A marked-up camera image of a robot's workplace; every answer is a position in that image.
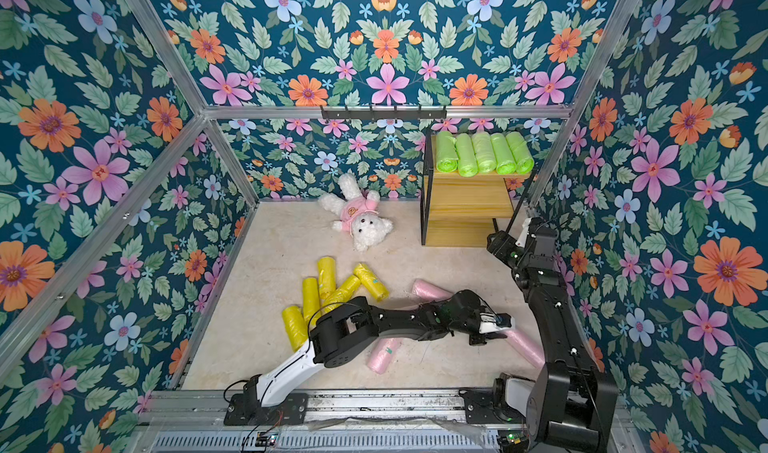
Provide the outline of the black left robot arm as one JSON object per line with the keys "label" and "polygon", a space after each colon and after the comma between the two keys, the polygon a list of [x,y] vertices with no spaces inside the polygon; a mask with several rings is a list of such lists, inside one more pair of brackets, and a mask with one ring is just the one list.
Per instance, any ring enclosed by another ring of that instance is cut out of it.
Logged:
{"label": "black left robot arm", "polygon": [[512,329],[509,314],[495,312],[471,290],[402,310],[373,306],[362,296],[336,302],[332,311],[319,317],[292,356],[272,371],[243,382],[242,391],[227,401],[224,424],[267,424],[309,378],[323,369],[348,364],[377,340],[436,341],[461,333],[471,345],[484,345],[503,339]]}

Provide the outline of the green trash bag roll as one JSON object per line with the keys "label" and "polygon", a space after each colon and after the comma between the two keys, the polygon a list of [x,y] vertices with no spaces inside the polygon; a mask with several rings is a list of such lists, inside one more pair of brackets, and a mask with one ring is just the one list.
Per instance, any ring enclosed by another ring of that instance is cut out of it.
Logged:
{"label": "green trash bag roll", "polygon": [[499,175],[515,174],[517,163],[506,137],[501,133],[494,133],[490,139],[496,161],[496,173]]}
{"label": "green trash bag roll", "polygon": [[496,170],[497,161],[493,149],[491,135],[486,132],[472,136],[472,145],[479,174],[489,174]]}
{"label": "green trash bag roll", "polygon": [[436,135],[436,169],[441,173],[452,173],[458,168],[456,139],[452,133],[441,131]]}
{"label": "green trash bag roll", "polygon": [[469,178],[479,173],[472,138],[463,133],[456,137],[456,155],[458,158],[457,171],[461,177]]}
{"label": "green trash bag roll", "polygon": [[510,132],[506,135],[506,141],[516,164],[516,173],[519,175],[531,173],[534,168],[534,159],[525,138],[519,132]]}

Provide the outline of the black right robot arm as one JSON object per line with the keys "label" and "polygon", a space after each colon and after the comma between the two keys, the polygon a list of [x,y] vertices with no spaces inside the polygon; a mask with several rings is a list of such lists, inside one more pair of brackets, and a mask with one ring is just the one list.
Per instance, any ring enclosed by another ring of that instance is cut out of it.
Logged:
{"label": "black right robot arm", "polygon": [[541,444],[571,452],[606,452],[619,396],[584,338],[564,275],[556,269],[556,231],[540,217],[489,236],[487,249],[511,270],[537,323],[543,364],[532,385],[508,380],[507,404],[524,414],[529,447]]}

